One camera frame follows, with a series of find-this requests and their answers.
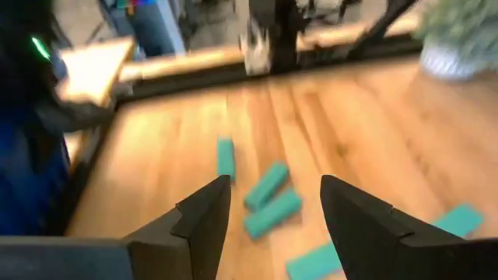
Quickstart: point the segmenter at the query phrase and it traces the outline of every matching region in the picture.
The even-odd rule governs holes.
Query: white pot
[[[461,61],[457,50],[427,42],[423,46],[420,63],[426,72],[446,80],[470,79],[479,71],[477,64]]]

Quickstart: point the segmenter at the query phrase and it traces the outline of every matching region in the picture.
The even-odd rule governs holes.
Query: green light
[[[34,45],[37,46],[37,49],[40,52],[40,54],[43,55],[44,58],[50,59],[50,54],[48,53],[48,51],[45,48],[44,44],[41,43],[41,41],[38,40],[35,37],[31,37],[31,40],[33,41]]]

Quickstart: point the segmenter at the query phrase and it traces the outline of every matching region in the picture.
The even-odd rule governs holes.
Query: potted plant
[[[421,64],[443,79],[498,69],[498,0],[439,0],[423,13],[416,37]]]

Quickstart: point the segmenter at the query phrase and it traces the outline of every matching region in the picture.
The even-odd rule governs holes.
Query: wooden table
[[[470,203],[485,216],[471,237],[496,236],[497,106],[496,75],[442,82],[417,57],[135,103],[120,112],[68,235],[120,237],[168,211],[216,177],[216,140],[228,135],[237,180],[218,279],[285,279],[286,261],[330,240],[322,174],[427,222]],[[243,197],[277,160],[303,209],[252,241]]]
[[[62,51],[61,58],[68,67],[68,78],[58,86],[58,94],[63,100],[92,100],[100,106],[110,101],[110,89],[125,60],[134,50],[132,38],[111,40],[102,44],[92,44],[75,50]],[[78,161],[85,146],[84,132],[65,136],[71,163]]]

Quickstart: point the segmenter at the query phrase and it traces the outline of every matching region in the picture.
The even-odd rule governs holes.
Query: foam block
[[[230,175],[230,178],[235,180],[235,158],[230,138],[218,139],[218,176],[221,175]]]
[[[244,204],[246,207],[251,211],[257,211],[265,206],[288,176],[289,168],[283,163],[275,163],[245,197]]]
[[[251,214],[244,225],[251,238],[256,239],[281,221],[300,210],[303,200],[292,189],[273,199],[264,208]]]
[[[460,205],[433,223],[434,226],[464,238],[481,225],[484,218],[471,205]]]
[[[433,223],[434,226],[459,237],[477,229],[483,217],[470,205],[460,205]],[[341,261],[332,242],[289,261],[286,265],[291,280],[315,280],[341,269]]]

